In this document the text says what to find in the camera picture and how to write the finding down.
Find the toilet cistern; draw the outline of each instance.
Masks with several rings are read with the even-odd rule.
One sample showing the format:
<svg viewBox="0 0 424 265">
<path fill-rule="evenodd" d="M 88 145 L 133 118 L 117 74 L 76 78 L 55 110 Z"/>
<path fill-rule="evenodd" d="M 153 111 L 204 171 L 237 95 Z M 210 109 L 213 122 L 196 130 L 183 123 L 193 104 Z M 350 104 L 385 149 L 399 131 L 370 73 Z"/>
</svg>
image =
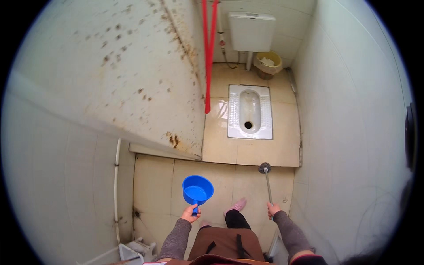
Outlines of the toilet cistern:
<svg viewBox="0 0 424 265">
<path fill-rule="evenodd" d="M 234 50 L 247 51 L 246 70 L 253 52 L 269 52 L 275 30 L 275 17 L 269 14 L 229 12 L 231 42 Z"/>
</svg>

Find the hand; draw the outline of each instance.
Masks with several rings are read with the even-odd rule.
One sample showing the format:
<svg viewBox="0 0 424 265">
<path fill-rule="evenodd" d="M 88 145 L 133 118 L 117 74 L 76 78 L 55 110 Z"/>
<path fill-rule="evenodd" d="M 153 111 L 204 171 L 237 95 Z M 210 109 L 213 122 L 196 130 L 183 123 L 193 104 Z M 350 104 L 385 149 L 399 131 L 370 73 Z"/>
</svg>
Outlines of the hand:
<svg viewBox="0 0 424 265">
<path fill-rule="evenodd" d="M 185 220 L 189 221 L 190 223 L 199 219 L 200 213 L 202 212 L 200 210 L 200 208 L 197 209 L 198 210 L 197 216 L 192 216 L 193 210 L 196 207 L 197 207 L 197 204 L 188 206 L 186 209 L 184 209 L 183 214 L 181 215 L 181 219 L 185 219 Z"/>
<path fill-rule="evenodd" d="M 275 213 L 281 211 L 281 208 L 278 204 L 271 205 L 270 202 L 267 202 L 268 206 L 268 217 L 271 220 Z"/>
</svg>

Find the apron strap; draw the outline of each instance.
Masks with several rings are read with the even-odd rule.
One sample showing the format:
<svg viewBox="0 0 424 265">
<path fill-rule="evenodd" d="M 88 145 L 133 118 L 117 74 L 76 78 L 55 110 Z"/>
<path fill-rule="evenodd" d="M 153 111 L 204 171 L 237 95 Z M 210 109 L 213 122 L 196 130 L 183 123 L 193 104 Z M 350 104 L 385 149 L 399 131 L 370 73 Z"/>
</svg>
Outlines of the apron strap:
<svg viewBox="0 0 424 265">
<path fill-rule="evenodd" d="M 241 243 L 241 235 L 237 234 L 236 236 L 236 244 L 237 244 L 237 255 L 239 259 L 245 259 L 245 250 L 243 248 L 243 244 Z"/>
<path fill-rule="evenodd" d="M 211 250 L 216 247 L 215 241 L 212 241 L 212 243 L 209 245 L 208 249 L 206 250 L 205 254 L 209 254 L 209 252 L 211 252 Z"/>
</svg>

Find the water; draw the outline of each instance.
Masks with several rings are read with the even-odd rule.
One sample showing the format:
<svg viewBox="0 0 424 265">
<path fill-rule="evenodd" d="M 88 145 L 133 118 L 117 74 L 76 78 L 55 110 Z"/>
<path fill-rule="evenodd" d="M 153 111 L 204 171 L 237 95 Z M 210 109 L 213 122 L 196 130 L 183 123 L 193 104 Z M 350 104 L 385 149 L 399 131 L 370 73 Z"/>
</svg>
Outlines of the water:
<svg viewBox="0 0 424 265">
<path fill-rule="evenodd" d="M 204 201 L 208 198 L 204 189 L 199 186 L 188 186 L 185 188 L 185 192 L 190 198 L 196 201 Z"/>
</svg>

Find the black pants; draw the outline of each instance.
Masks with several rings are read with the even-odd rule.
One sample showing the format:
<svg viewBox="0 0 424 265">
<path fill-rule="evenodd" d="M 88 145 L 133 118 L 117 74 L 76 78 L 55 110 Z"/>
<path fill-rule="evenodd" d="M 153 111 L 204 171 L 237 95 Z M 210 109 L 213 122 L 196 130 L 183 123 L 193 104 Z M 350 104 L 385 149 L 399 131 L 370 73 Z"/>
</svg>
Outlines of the black pants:
<svg viewBox="0 0 424 265">
<path fill-rule="evenodd" d="M 225 215 L 225 222 L 227 223 L 228 228 L 247 228 L 250 229 L 250 225 L 247 223 L 246 218 L 237 210 L 230 210 Z M 212 226 L 203 226 L 199 230 L 212 227 Z"/>
</svg>

